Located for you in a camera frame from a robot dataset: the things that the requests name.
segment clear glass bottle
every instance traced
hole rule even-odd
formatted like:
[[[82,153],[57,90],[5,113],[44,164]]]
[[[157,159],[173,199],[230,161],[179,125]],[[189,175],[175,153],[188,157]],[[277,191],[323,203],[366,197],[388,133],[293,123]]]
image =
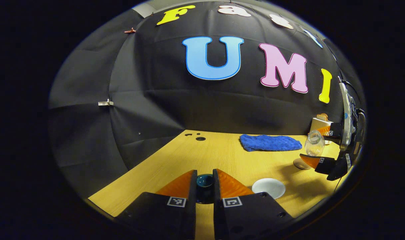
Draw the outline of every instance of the clear glass bottle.
[[[305,142],[306,154],[310,156],[321,156],[324,150],[324,137],[318,130],[313,130],[308,133],[308,138]]]

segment yellow letter i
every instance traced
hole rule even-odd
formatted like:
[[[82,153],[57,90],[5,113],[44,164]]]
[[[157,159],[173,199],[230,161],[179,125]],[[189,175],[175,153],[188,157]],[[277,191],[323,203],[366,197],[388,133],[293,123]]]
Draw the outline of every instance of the yellow letter i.
[[[321,69],[321,73],[323,73],[323,90],[321,94],[318,96],[318,99],[321,102],[329,103],[330,102],[330,81],[332,80],[332,75],[326,69]]]

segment white saucer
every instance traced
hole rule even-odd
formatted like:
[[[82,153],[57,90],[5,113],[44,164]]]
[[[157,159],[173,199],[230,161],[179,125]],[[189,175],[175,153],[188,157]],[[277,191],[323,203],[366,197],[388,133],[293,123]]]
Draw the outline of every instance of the white saucer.
[[[253,183],[252,191],[267,192],[273,199],[277,199],[285,193],[285,186],[277,179],[259,179]]]

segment blue towel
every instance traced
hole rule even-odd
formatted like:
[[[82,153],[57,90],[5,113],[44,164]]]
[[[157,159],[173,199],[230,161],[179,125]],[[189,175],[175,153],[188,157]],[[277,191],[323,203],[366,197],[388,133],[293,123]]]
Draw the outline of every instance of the blue towel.
[[[249,136],[243,134],[240,136],[241,144],[248,152],[252,151],[291,151],[302,148],[300,141],[287,136],[271,137],[268,135]]]

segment felt letter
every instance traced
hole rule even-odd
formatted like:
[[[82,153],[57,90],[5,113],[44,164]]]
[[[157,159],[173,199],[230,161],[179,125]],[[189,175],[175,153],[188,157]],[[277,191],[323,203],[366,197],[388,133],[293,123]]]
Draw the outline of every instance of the felt letter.
[[[321,94],[318,96],[318,99],[321,102],[329,103],[330,102],[330,80],[332,80],[332,74],[327,71],[326,69],[321,69],[321,73],[323,73],[323,90]]]
[[[251,17],[250,14],[245,9],[242,9],[240,7],[236,6],[220,6],[219,7],[219,12],[225,13],[225,14],[231,14],[231,15],[240,15],[243,17]]]
[[[304,32],[308,33],[309,37],[312,38],[312,40],[314,40],[314,42],[320,46],[321,48],[323,48],[323,46],[321,46],[321,44],[317,41],[317,39],[314,37],[314,35],[312,35],[308,30],[302,29]]]
[[[207,63],[207,44],[212,42],[209,37],[194,37],[185,39],[186,67],[190,74],[205,80],[222,80],[235,75],[241,66],[240,45],[242,38],[221,37],[226,44],[227,62],[222,67],[213,67]]]
[[[269,14],[269,16],[271,17],[271,20],[274,23],[276,23],[280,26],[286,27],[288,29],[293,29],[293,26],[291,26],[290,23],[287,20],[285,20],[284,18],[281,18],[281,17],[279,17],[277,15],[273,15],[273,14]]]
[[[165,14],[164,18],[162,18],[162,20],[159,21],[157,23],[157,25],[161,25],[163,23],[168,23],[168,22],[177,20],[178,19],[177,15],[184,15],[185,13],[187,13],[188,9],[193,9],[193,8],[195,8],[194,5],[189,5],[189,6],[184,6],[181,8],[171,9],[164,13]]]
[[[286,88],[294,75],[291,88],[303,94],[308,92],[305,70],[306,59],[303,56],[293,53],[287,63],[280,50],[274,45],[262,43],[259,44],[259,47],[265,52],[266,58],[266,73],[260,79],[262,85],[278,87],[279,81],[281,81],[283,87]],[[280,79],[276,79],[276,70]]]

